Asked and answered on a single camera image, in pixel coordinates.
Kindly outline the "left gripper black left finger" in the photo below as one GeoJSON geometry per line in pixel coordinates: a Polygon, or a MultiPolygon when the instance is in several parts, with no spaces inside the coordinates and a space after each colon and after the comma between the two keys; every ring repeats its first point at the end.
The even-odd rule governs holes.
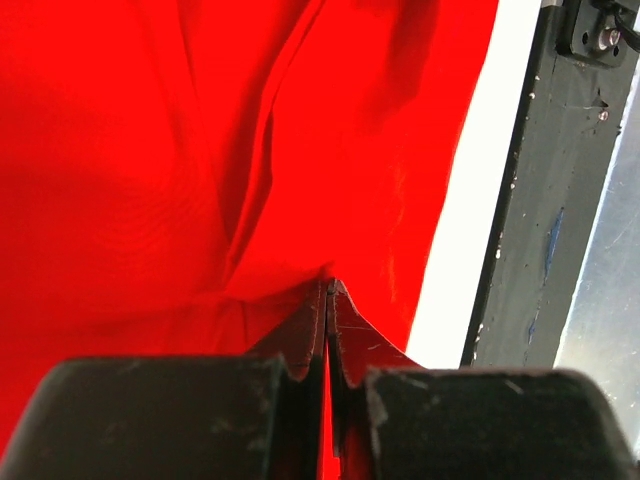
{"type": "Polygon", "coordinates": [[[315,479],[326,286],[239,356],[85,357],[40,382],[5,479],[315,479]]]}

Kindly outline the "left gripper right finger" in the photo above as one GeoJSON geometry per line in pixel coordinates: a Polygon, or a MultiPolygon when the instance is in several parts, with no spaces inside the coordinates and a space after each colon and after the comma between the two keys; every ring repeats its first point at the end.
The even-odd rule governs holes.
{"type": "Polygon", "coordinates": [[[333,446],[345,479],[631,479],[605,395],[556,369],[427,369],[327,289],[333,446]]]}

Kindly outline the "red teddy bear t-shirt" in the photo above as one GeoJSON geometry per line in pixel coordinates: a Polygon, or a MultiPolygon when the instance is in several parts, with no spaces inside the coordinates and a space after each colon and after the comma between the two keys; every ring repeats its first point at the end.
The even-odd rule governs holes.
{"type": "Polygon", "coordinates": [[[1,474],[74,357],[247,351],[336,277],[397,347],[495,1],[5,1],[1,474]]]}

